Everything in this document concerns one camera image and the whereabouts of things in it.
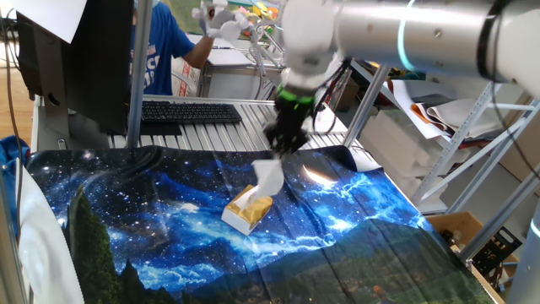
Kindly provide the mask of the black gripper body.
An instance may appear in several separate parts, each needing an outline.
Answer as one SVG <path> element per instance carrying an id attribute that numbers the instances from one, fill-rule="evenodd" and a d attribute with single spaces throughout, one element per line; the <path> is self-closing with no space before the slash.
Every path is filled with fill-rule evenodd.
<path id="1" fill-rule="evenodd" d="M 307 132 L 302 128 L 304 121 L 313 112 L 312 104 L 301 104 L 291 100 L 275 100 L 277 118 L 264 128 L 270 143 L 306 143 Z"/>

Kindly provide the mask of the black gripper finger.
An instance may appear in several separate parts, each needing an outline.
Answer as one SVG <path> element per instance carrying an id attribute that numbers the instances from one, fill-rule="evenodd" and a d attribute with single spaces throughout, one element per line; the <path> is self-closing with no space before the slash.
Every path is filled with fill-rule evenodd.
<path id="1" fill-rule="evenodd" d="M 292 138 L 283 146 L 283 155 L 291 155 L 307 143 L 306 138 Z"/>
<path id="2" fill-rule="evenodd" d="M 283 158 L 281 149 L 280 149 L 280 141 L 277 138 L 272 138 L 268 140 L 269 143 L 269 149 L 272 152 L 272 156 L 275 160 L 280 160 Z"/>

